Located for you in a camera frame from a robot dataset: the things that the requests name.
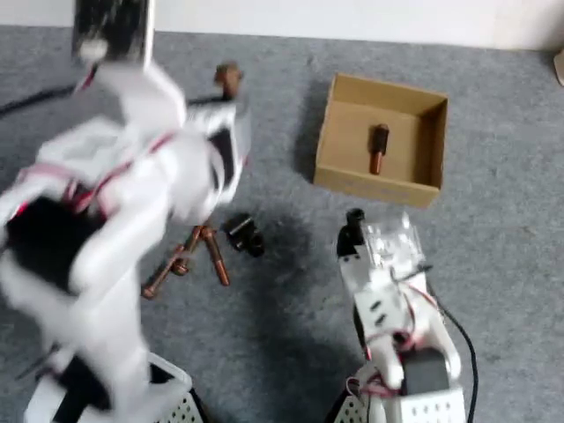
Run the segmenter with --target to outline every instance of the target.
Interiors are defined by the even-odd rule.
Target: robotic arm
[[[0,287],[49,354],[26,423],[209,421],[189,376],[149,352],[137,264],[169,219],[201,225],[231,200],[249,113],[237,98],[187,108],[151,60],[153,7],[77,0],[74,51],[126,125],[98,117],[48,141],[0,196]],[[133,25],[127,42],[112,19]]]
[[[406,215],[366,222],[361,210],[347,213],[338,262],[367,364],[347,381],[352,395],[333,421],[355,404],[367,423],[464,422],[460,356],[424,259]]]

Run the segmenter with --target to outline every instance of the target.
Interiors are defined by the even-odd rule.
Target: copper screw
[[[227,62],[218,66],[214,82],[223,88],[223,99],[232,100],[239,93],[243,74],[236,62]]]
[[[382,170],[382,158],[386,154],[388,147],[388,135],[390,128],[385,123],[375,127],[372,139],[370,140],[370,173],[380,174]]]
[[[202,229],[202,237],[204,238],[208,251],[210,251],[211,260],[215,266],[215,271],[218,273],[221,285],[230,286],[231,282],[229,280],[229,275],[227,275],[226,264],[219,252],[218,243],[215,241],[215,231],[209,226],[204,226]]]
[[[381,169],[382,169],[382,153],[381,152],[377,152],[376,154],[372,153],[370,155],[370,173],[380,174]]]
[[[197,244],[200,242],[200,234],[202,233],[203,226],[195,226],[192,229],[192,234],[189,239],[184,243],[183,248],[187,254],[192,254],[196,249]],[[189,258],[181,257],[174,260],[171,271],[176,276],[185,276],[189,272]]]
[[[167,275],[170,272],[170,269],[183,251],[183,245],[176,246],[174,253],[168,259],[167,264],[163,267],[162,271],[153,280],[150,280],[149,283],[143,288],[142,295],[144,298],[146,298],[147,300],[153,300],[159,294],[160,287],[167,279]]]

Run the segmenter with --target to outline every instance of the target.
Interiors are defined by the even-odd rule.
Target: black cable
[[[49,88],[48,90],[41,90],[34,95],[24,98],[23,100],[11,101],[8,104],[0,106],[0,119],[6,117],[9,114],[18,112],[24,108],[29,108],[40,103],[44,103],[51,100],[64,99],[70,97],[76,91],[81,91],[86,89],[94,80],[98,66],[94,65],[90,69],[90,73],[86,76],[85,80],[80,84],[63,85],[57,86],[55,88]]]
[[[478,401],[478,385],[479,385],[478,360],[476,358],[476,350],[474,350],[474,344],[472,343],[470,337],[468,336],[468,333],[466,333],[466,330],[464,329],[462,324],[460,324],[458,320],[452,315],[452,313],[450,313],[450,311],[442,305],[441,301],[439,300],[439,297],[437,297],[436,292],[434,291],[433,287],[431,286],[428,280],[427,280],[427,289],[429,290],[429,293],[433,295],[434,299],[437,301],[437,306],[442,311],[442,313],[444,313],[444,315],[447,316],[449,320],[460,331],[461,335],[464,338],[464,341],[466,341],[466,344],[468,345],[468,349],[470,350],[473,384],[472,384],[472,396],[470,400],[470,409],[468,410],[468,419],[466,421],[468,423],[473,423],[474,412],[476,411],[476,402]]]
[[[0,119],[6,117],[11,113],[17,112],[24,108],[29,108],[36,104],[70,97],[75,92],[76,88],[76,84],[60,86],[57,88],[39,91],[34,95],[30,95],[29,97],[24,98],[23,100],[11,101],[8,104],[0,106]]]

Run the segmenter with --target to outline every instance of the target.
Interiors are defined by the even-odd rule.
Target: gray carpet
[[[0,102],[80,73],[69,66],[70,32],[0,28]],[[445,185],[428,210],[409,210],[435,265],[437,293],[470,332],[481,384],[476,421],[561,421],[564,404],[564,89],[551,57],[533,52],[158,34],[157,59],[189,96],[209,93],[214,66],[240,61],[254,99],[254,149],[233,205],[217,223],[249,211],[268,254],[238,255],[220,236],[233,286],[219,286],[205,249],[186,278],[143,304],[156,353],[187,369],[221,422],[322,421],[361,363],[334,241],[353,206],[399,207],[346,197],[310,183],[317,132],[336,71],[407,83],[450,97]],[[5,188],[40,143],[115,102],[81,100],[0,122]],[[187,228],[143,263],[144,274]],[[19,421],[33,378],[16,375],[38,353],[37,330],[2,303],[0,421]],[[451,333],[471,371],[462,338]]]

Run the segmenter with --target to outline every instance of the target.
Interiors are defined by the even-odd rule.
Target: cardboard box
[[[337,74],[330,89],[314,184],[357,197],[428,207],[442,187],[448,99],[403,85]],[[370,174],[374,127],[390,128],[379,175]]]

